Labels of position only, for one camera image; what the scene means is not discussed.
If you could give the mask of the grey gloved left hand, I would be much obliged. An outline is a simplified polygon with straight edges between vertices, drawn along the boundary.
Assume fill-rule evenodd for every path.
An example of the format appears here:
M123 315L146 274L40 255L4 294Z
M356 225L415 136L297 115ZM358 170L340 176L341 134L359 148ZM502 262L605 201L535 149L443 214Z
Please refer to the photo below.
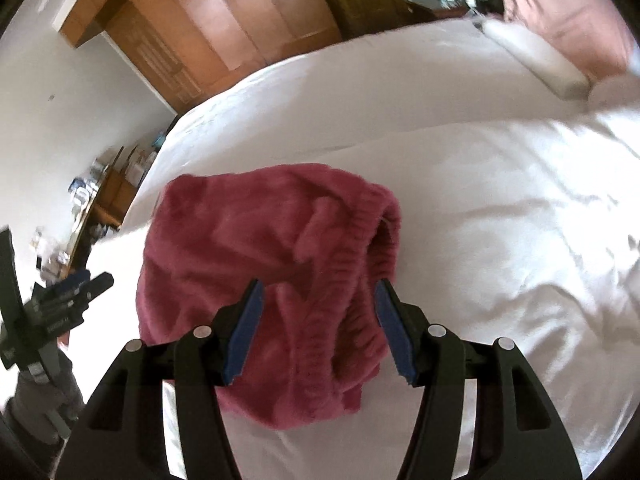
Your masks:
M57 445L66 440L50 421L49 413L58 413L66 426L72 428L85 407L72 361L62 350L58 350L58 362L60 372L46 384L36 382L29 372L18 374L14 396L4 412L14 432L38 444Z

